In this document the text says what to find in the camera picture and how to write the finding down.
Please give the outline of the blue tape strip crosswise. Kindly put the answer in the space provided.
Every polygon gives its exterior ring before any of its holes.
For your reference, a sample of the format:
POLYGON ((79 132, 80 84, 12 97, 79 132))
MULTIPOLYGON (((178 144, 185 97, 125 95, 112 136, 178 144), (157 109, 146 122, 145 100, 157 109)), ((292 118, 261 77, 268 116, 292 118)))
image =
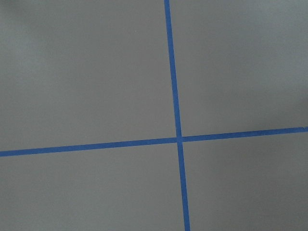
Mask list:
POLYGON ((181 142, 210 141, 210 140, 223 140, 223 139, 246 138, 246 137, 256 137, 256 136, 304 133, 307 131, 308 131, 307 127, 254 130, 254 131, 243 131, 243 132, 184 136, 179 139, 172 137, 172 138, 146 139, 146 140, 134 140, 134 141, 117 141, 117 142, 105 142, 105 143, 94 143, 94 144, 44 147, 44 148, 21 149, 21 150, 8 150, 8 151, 1 151, 0 155, 1 157, 7 157, 7 156, 19 156, 19 155, 31 155, 31 154, 50 154, 50 153, 72 152, 72 151, 86 151, 86 150, 111 149, 111 148, 121 148, 121 147, 157 145, 157 144, 171 144, 171 143, 177 143, 177 141, 181 142))

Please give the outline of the brown paper table cover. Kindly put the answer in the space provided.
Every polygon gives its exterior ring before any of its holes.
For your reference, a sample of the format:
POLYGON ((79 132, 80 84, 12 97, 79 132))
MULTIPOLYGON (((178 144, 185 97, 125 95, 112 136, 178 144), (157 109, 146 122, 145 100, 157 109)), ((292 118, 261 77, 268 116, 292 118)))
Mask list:
MULTIPOLYGON (((3 0, 0 151, 176 137, 165 0, 3 0)), ((182 137, 308 127, 305 0, 169 0, 182 137)), ((308 132, 183 142, 190 231, 305 231, 308 132)), ((3 231, 185 231, 177 143, 0 156, 3 231)))

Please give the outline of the blue tape strip lengthwise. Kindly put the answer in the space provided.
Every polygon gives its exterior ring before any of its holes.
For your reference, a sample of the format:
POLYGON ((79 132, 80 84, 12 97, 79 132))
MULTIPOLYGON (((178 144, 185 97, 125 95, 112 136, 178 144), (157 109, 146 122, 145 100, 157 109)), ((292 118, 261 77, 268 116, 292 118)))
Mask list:
POLYGON ((171 75, 173 108, 174 108, 176 140, 177 140, 177 150, 178 150, 178 162, 179 162, 179 172, 180 172, 183 222, 184 222, 184 229, 186 231, 189 231, 191 229, 191 226, 190 226, 190 215, 189 215, 189 205, 188 205, 188 195, 187 195, 185 160, 184 160, 184 151, 183 151, 183 137, 182 137, 182 131, 181 131, 180 104, 179 104, 179 93, 178 93, 176 63, 175 63, 174 44, 173 44, 171 9, 170 9, 170 2, 168 0, 164 1, 164 8, 165 8, 165 18, 166 18, 169 67, 170 67, 170 75, 171 75))

